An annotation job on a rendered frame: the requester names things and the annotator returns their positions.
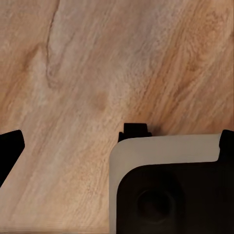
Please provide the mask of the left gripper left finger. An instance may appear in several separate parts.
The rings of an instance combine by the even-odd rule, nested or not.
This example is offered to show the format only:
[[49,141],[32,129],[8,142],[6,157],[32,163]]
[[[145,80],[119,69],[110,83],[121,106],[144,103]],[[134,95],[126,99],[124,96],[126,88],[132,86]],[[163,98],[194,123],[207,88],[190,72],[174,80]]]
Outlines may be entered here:
[[25,147],[21,130],[0,135],[0,187]]

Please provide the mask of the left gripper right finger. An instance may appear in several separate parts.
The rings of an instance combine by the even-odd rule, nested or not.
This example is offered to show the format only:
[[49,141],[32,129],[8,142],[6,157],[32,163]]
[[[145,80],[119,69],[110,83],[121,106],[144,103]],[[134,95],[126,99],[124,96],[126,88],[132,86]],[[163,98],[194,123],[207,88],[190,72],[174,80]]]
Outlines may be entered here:
[[226,129],[222,131],[219,148],[234,168],[234,131]]

